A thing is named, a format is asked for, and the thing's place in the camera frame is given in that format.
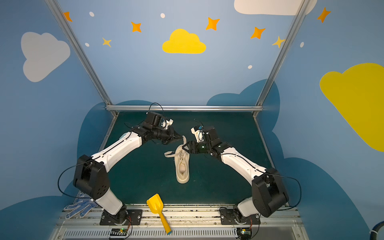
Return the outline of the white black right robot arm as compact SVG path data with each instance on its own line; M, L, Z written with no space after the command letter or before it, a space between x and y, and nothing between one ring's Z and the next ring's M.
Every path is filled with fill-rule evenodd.
M234 207L234 217L238 223L244 223L252 215L268 218L289 201L283 177L276 169L255 164L226 142L189 141L182 149L189 154L209 154L217 158L251 185L252 196Z

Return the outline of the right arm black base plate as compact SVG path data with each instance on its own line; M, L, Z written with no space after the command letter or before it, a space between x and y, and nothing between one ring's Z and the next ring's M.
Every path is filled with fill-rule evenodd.
M258 225L261 223L259 215L244 217L240 211L234 209L219 208L222 225Z

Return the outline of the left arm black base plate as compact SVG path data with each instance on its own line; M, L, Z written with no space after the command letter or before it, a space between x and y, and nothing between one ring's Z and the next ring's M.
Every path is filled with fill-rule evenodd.
M143 210L122 209L116 215L103 211L100 226L138 226L141 223Z

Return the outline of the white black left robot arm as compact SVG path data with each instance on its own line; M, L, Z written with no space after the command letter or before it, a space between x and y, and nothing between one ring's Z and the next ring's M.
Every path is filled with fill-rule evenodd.
M148 141L160 140L167 145L182 138L173 127L146 129L136 126L106 149L90 157L81 156L77 161L73 185L104 209L108 225L124 225L127 222L126 206L111 190L109 171Z

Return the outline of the white canvas sneaker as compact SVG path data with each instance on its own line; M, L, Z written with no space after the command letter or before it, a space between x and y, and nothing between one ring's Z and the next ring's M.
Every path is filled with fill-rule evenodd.
M186 184L190 179L189 160L190 154L182 145L178 146L175 151L175 166L177 181L180 184Z

